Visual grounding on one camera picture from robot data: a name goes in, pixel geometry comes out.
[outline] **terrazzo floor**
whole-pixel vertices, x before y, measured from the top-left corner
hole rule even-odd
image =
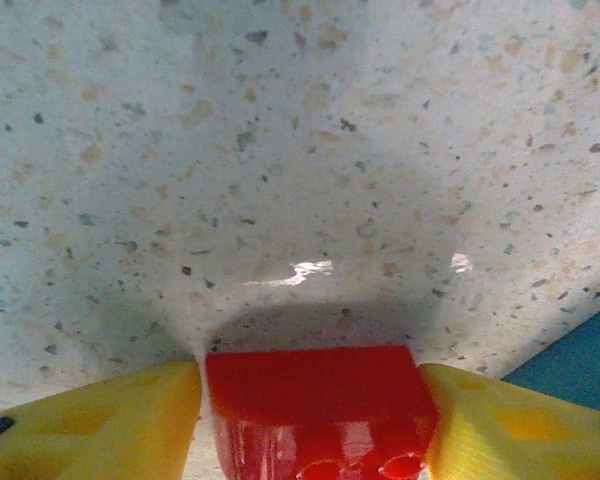
[[[0,0],[0,409],[210,350],[500,377],[599,310],[600,0]]]

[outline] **red plastic block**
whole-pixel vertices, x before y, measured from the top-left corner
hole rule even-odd
[[[406,347],[210,354],[222,469],[239,480],[414,479],[438,415]]]

